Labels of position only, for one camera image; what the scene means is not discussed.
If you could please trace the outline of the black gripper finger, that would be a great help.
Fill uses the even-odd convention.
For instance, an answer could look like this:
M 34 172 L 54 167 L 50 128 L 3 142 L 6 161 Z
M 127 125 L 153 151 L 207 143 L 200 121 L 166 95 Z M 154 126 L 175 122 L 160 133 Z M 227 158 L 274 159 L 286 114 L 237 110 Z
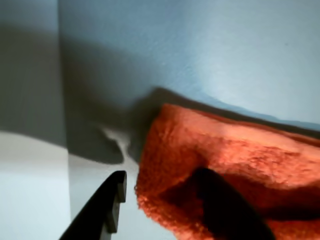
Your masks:
M 217 240 L 274 240 L 272 230 L 242 195 L 215 171 L 192 173 L 201 199 L 202 222 Z
M 94 192 L 61 240 L 110 240 L 117 233 L 120 205 L 126 202 L 127 172 L 113 172 Z

